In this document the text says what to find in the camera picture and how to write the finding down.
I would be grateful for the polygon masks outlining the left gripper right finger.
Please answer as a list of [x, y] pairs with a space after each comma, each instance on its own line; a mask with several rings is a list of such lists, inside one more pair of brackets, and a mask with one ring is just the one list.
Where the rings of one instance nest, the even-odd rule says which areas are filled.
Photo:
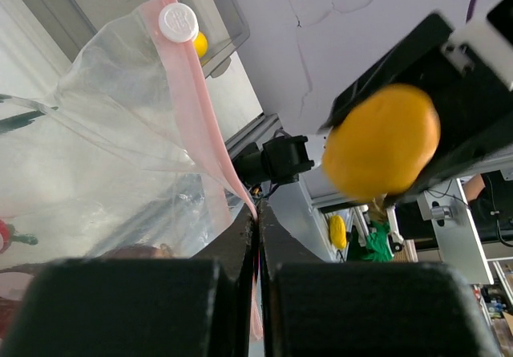
[[258, 205], [267, 356], [498, 356], [464, 277], [442, 263], [324, 262]]

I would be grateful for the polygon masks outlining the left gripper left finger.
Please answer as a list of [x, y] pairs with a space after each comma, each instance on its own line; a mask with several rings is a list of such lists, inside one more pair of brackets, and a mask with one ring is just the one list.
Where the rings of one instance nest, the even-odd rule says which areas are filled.
[[76, 258], [30, 282], [4, 356], [246, 356], [253, 219], [191, 258]]

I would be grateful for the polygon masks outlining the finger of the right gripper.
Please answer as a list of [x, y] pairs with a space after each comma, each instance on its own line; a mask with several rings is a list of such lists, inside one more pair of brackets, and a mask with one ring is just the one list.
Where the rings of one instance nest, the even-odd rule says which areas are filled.
[[454, 178], [491, 154], [512, 145], [512, 93], [434, 97], [441, 124], [438, 148], [407, 191], [388, 196], [385, 206], [414, 199], [419, 193]]
[[429, 14], [334, 100], [322, 129], [340, 125], [353, 108], [391, 84], [419, 88], [433, 102], [438, 94], [508, 91], [469, 46], [458, 47], [449, 40], [454, 31], [441, 14]]

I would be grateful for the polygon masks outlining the yellow lemon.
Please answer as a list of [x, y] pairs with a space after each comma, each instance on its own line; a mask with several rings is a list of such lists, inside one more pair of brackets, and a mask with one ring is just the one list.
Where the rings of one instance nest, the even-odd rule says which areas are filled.
[[328, 134], [321, 167], [347, 197], [404, 193], [434, 156], [441, 124], [430, 96], [393, 84], [357, 105]]

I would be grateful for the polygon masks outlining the clear zip top bag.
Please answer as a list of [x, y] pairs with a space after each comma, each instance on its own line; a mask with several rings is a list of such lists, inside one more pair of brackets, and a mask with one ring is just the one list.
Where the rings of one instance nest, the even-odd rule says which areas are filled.
[[232, 165], [179, 0], [105, 25], [40, 99], [59, 109], [1, 134], [1, 331], [60, 258], [135, 244], [200, 252], [252, 198]]

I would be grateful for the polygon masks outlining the red chili pepper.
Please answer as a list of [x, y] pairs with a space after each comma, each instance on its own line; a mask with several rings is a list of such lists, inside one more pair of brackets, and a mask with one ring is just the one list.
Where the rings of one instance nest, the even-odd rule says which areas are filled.
[[10, 247], [10, 229], [7, 223], [0, 220], [0, 253], [4, 253]]

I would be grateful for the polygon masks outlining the yellow mango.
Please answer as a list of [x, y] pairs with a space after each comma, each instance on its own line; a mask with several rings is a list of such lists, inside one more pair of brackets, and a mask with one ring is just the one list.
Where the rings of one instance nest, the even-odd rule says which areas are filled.
[[199, 59], [202, 59], [208, 52], [208, 40], [202, 32], [198, 32], [196, 38], [193, 41], [193, 45]]

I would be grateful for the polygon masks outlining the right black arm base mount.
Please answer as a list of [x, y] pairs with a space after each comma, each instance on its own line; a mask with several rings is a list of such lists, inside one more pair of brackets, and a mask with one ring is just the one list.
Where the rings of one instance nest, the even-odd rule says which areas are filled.
[[287, 185], [311, 170], [315, 162], [308, 157], [307, 136], [278, 136], [262, 144], [248, 144], [233, 160], [237, 176], [246, 186], [270, 181]]

